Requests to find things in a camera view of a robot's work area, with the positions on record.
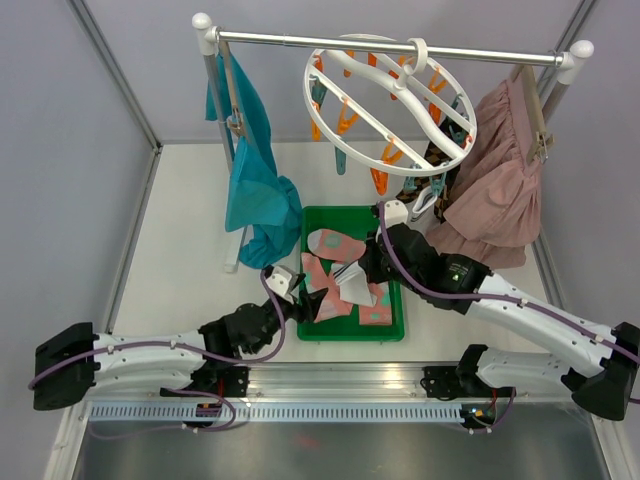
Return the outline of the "white striped sock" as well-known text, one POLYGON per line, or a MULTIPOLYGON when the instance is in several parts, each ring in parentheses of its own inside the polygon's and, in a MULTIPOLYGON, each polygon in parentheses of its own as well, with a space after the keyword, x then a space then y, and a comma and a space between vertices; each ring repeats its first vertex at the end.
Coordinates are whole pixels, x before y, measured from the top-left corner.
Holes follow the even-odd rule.
POLYGON ((334 263, 330 267, 330 273, 342 301, 364 307, 375 305, 376 296, 370 291, 366 274, 358 261, 334 263))
POLYGON ((420 220, 426 213, 433 209, 438 196, 435 195, 430 186, 423 188, 416 200, 413 202, 409 211, 409 220, 411 223, 420 220))

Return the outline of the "brown argyle sock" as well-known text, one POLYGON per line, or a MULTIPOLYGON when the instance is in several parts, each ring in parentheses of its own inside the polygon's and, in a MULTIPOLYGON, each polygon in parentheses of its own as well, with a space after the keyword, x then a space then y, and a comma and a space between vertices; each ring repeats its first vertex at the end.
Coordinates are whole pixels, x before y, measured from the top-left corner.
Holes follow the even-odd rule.
POLYGON ((445 167, 447 167, 451 161, 451 158, 433 141, 427 144, 423 158, 431 167, 437 170, 436 175, 443 174, 445 167))
POLYGON ((442 221, 444 211, 450 203, 451 190, 455 183, 458 172, 459 168, 456 167, 455 169, 444 172, 441 175, 435 175, 433 177, 407 177, 404 181, 402 189, 396 195, 396 199, 404 203, 410 211, 410 208, 413 202, 418 197, 420 191, 423 188, 430 186, 433 193, 438 196, 438 199, 434 204, 433 209, 426 213, 423 217, 427 216, 429 213, 432 213, 437 219, 442 221))

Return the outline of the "white round clip hanger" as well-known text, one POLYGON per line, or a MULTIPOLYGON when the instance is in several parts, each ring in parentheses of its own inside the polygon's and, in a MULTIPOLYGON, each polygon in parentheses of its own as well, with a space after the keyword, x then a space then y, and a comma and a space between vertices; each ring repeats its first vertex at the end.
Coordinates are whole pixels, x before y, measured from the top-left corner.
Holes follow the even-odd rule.
POLYGON ((303 73, 314 138, 384 174, 432 177, 423 158, 430 141, 454 169, 469 155, 477 120, 459 81, 422 38, 397 43, 369 34, 342 36, 344 48, 319 48, 303 73))

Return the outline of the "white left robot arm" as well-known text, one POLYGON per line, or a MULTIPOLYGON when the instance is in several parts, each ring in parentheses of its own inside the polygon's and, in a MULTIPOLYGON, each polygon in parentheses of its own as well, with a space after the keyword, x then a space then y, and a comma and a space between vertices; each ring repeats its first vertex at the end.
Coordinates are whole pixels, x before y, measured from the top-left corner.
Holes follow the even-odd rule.
POLYGON ((268 267, 261 304, 234 311, 186 333, 127 338, 97 333, 92 323, 71 325, 35 350, 28 388, 37 411, 71 407, 88 396, 150 393, 205 397, 225 371, 273 359, 284 346, 286 323, 313 322, 329 290, 309 292, 302 274, 268 267))

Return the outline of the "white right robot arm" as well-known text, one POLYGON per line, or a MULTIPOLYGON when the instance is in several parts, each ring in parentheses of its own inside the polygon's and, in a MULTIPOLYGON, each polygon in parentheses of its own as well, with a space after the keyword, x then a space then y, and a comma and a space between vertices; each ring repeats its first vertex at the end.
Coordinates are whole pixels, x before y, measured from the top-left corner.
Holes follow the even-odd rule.
POLYGON ((634 403, 637 326, 598 324, 544 303, 469 257, 437 253, 405 224, 369 232, 359 264, 371 280, 397 281, 436 309, 494 323, 544 349, 529 355, 469 346, 456 371, 463 392, 523 390, 526 384, 558 388, 587 412, 612 421, 623 420, 634 403))

